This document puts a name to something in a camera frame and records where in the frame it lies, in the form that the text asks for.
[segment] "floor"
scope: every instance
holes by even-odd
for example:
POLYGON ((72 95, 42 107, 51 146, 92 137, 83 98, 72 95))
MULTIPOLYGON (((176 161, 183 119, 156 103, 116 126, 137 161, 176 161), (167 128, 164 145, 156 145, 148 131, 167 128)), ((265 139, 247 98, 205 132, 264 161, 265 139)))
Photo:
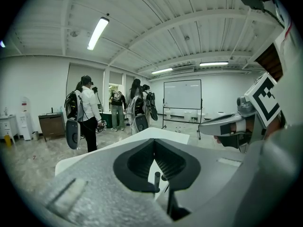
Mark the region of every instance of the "floor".
MULTIPOLYGON (((234 148, 223 147, 209 135, 201 134, 201 140, 199 140, 196 132, 197 124, 170 121, 164 121, 164 124, 167 126, 165 130, 189 134, 188 144, 190 145, 238 152, 234 148)), ((158 121, 151 119, 151 127, 162 128, 162 116, 159 116, 158 121)), ((129 126, 125 126, 124 131, 114 132, 110 129, 103 131, 97 134, 98 149, 129 136, 131 136, 129 126)), ((0 153, 1 160, 15 186, 28 193, 37 194, 48 181, 53 179, 55 166, 59 161, 87 153, 87 145, 83 139, 78 150, 71 150, 65 138, 51 139, 47 142, 45 142, 43 137, 40 137, 38 141, 16 139, 16 144, 12 147, 7 147, 1 141, 0 153)))

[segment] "long black hair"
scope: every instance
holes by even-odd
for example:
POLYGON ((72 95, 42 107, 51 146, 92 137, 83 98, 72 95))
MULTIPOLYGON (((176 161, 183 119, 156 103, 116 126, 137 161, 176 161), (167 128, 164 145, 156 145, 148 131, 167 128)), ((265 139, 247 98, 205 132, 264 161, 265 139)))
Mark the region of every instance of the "long black hair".
POLYGON ((139 79, 135 79, 133 81, 132 88, 131 88, 131 99, 134 98, 134 94, 136 93, 137 88, 139 89, 141 98, 143 98, 143 93, 142 93, 142 88, 141 88, 140 83, 141 83, 141 81, 139 79))
POLYGON ((142 86, 142 90, 143 90, 143 91, 149 90, 149 89, 150 89, 150 86, 148 86, 148 85, 146 85, 146 84, 144 84, 144 85, 142 86))
POLYGON ((83 89, 82 89, 82 82, 81 82, 81 81, 78 82, 78 84, 77 84, 77 86, 76 86, 76 90, 82 92, 83 89))
POLYGON ((76 86, 76 90, 82 92, 82 90, 83 90, 83 89, 82 89, 82 86, 87 85, 87 84, 89 84, 89 83, 91 83, 91 84, 93 85, 90 76, 85 75, 85 76, 81 77, 81 81, 78 82, 78 84, 77 84, 77 86, 76 86))

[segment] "whiteboard stand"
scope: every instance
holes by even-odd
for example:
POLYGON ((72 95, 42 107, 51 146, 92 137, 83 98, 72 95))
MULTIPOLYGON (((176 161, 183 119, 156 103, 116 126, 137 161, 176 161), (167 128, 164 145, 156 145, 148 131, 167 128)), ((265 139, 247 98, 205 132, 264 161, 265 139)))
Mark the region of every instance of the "whiteboard stand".
MULTIPOLYGON (((162 105, 162 115, 163 115, 162 129, 167 127, 166 125, 164 125, 164 121, 193 123, 193 124, 201 123, 203 100, 202 100, 202 86, 200 79, 164 82, 163 91, 164 91, 164 98, 162 105), (164 119, 164 108, 201 110, 200 122, 185 122, 181 120, 164 119)), ((201 135, 199 128, 197 130, 197 133, 198 133, 198 138, 200 140, 201 135)))

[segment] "backpack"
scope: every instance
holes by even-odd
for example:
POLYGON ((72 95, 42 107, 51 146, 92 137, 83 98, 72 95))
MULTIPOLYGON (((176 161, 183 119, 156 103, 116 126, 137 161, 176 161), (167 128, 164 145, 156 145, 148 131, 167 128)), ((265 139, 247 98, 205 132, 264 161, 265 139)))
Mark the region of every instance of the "backpack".
POLYGON ((121 98, 122 98, 122 93, 121 92, 115 92, 113 101, 120 102, 121 98))
POLYGON ((151 118, 154 121, 158 120, 158 112, 156 109, 156 103, 155 103, 155 94, 152 92, 149 92, 146 96, 146 106, 150 108, 151 118))
POLYGON ((69 93, 64 102, 66 117, 78 121, 83 118, 82 93, 74 90, 69 93))
POLYGON ((146 106, 152 108, 155 106, 155 94, 152 92, 149 92, 146 96, 146 106))
POLYGON ((68 119, 77 118, 78 114, 78 105, 77 105, 77 96, 75 91, 69 93, 65 99, 64 108, 66 111, 66 116, 68 119))

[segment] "table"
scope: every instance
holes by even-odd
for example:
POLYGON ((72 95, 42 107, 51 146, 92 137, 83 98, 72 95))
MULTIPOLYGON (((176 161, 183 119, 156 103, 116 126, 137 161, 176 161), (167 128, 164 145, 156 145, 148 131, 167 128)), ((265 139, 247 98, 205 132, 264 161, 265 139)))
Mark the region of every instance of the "table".
POLYGON ((14 114, 0 117, 0 139, 4 139, 5 135, 9 135, 14 144, 16 143, 14 136, 17 135, 18 139, 20 138, 18 134, 17 119, 14 114))
POLYGON ((45 113, 38 117, 45 141, 46 137, 65 135, 63 113, 45 113))
POLYGON ((113 122, 112 122, 112 112, 109 112, 109 111, 101 111, 99 110, 99 113, 102 117, 102 120, 105 120, 106 121, 106 124, 107 124, 107 128, 108 129, 111 129, 113 127, 113 122))
MULTIPOLYGON (((188 140, 189 140, 189 135, 150 127, 150 128, 147 128, 147 129, 135 134, 135 135, 132 135, 132 136, 130 136, 130 137, 124 139, 124 140, 121 140, 121 141, 116 142, 112 145, 103 147, 103 148, 98 149, 96 151, 86 153, 86 154, 83 154, 81 156, 76 156, 76 157, 72 157, 72 158, 68 158, 68 159, 64 159, 62 161, 59 161, 56 165, 56 168, 55 168, 55 176, 58 175, 59 173, 61 173, 62 171, 64 171, 66 168, 75 164, 80 159, 88 156, 89 154, 94 154, 97 151, 101 151, 101 150, 105 150, 105 149, 109 149, 109 148, 113 148, 113 147, 118 147, 118 146, 124 145, 126 143, 130 143, 130 142, 134 142, 134 141, 138 141, 138 140, 145 140, 145 139, 149 139, 149 138, 167 139, 167 140, 179 142, 179 143, 182 143, 182 144, 187 144, 188 140)), ((148 182, 150 182, 152 184, 154 184, 155 172, 160 172, 161 175, 163 174, 163 172, 158 167, 156 161, 154 160, 152 165, 151 165, 150 173, 149 173, 149 176, 148 176, 148 182)), ((159 185, 160 192, 155 194, 155 198, 157 198, 161 194, 161 192, 166 189, 167 185, 168 185, 167 181, 160 180, 160 185, 159 185)))

